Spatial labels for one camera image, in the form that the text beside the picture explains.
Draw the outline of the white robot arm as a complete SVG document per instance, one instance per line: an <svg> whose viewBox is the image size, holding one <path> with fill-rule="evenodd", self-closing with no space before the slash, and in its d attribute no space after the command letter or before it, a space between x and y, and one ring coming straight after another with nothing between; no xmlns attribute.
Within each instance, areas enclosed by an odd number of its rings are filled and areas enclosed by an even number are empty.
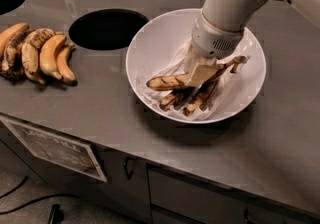
<svg viewBox="0 0 320 224"><path fill-rule="evenodd" d="M205 0L191 32L185 61L186 84L197 87L217 71L216 62L230 56L253 16L268 0ZM315 25L320 24L320 0L283 0Z"/></svg>

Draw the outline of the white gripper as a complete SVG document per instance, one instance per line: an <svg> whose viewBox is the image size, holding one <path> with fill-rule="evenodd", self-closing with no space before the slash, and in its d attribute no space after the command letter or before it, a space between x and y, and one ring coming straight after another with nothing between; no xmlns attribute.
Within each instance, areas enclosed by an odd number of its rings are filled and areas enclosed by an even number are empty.
<svg viewBox="0 0 320 224"><path fill-rule="evenodd" d="M191 31L191 44L184 59L185 84L198 87L217 71L217 59L232 55L244 31L230 32L212 25L200 10Z"/></svg>

